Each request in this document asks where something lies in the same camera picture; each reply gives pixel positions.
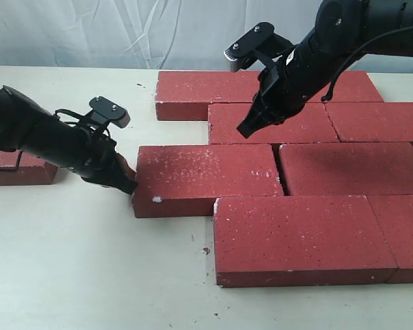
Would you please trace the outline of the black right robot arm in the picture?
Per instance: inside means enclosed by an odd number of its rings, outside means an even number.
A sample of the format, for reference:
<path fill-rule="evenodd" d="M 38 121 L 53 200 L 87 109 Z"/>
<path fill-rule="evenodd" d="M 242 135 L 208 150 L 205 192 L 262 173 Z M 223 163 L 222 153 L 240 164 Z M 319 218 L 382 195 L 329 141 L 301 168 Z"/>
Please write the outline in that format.
<path fill-rule="evenodd" d="M 264 64 L 253 104 L 237 130 L 245 138 L 296 116 L 366 54 L 413 58 L 413 1 L 322 1 L 315 25 L 298 44 L 261 22 L 224 52 L 232 72 Z"/>

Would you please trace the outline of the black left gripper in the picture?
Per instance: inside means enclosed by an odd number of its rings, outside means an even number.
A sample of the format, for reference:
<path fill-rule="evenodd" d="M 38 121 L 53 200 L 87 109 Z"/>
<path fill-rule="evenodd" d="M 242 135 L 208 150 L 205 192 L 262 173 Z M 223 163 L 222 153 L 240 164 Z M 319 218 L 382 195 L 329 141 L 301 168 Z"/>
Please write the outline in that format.
<path fill-rule="evenodd" d="M 116 142 L 89 128 L 70 127 L 67 135 L 54 143 L 54 160 L 89 183 L 116 188 L 128 195 L 138 187 L 136 172 L 116 152 Z"/>

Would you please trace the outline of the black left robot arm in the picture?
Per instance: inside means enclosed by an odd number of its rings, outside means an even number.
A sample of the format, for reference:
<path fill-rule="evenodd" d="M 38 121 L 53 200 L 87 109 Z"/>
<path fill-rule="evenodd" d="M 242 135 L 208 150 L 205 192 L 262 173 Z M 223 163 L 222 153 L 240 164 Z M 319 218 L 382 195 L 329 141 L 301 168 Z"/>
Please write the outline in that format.
<path fill-rule="evenodd" d="M 9 86 L 0 88 L 0 151 L 23 151 L 99 186 L 132 195 L 136 173 L 116 151 L 108 126 L 130 121 L 122 106 L 103 96 L 92 98 L 85 115 L 68 109 L 50 113 Z"/>

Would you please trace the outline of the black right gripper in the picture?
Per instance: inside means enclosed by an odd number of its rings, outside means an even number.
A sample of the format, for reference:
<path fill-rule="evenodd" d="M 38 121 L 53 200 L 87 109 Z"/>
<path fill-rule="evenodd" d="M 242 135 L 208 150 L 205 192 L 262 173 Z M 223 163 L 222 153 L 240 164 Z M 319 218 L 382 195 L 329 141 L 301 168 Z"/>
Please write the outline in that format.
<path fill-rule="evenodd" d="M 247 116 L 237 126 L 244 138 L 270 125 L 283 124 L 331 80 L 334 56 L 306 44 L 288 49 L 263 76 Z"/>

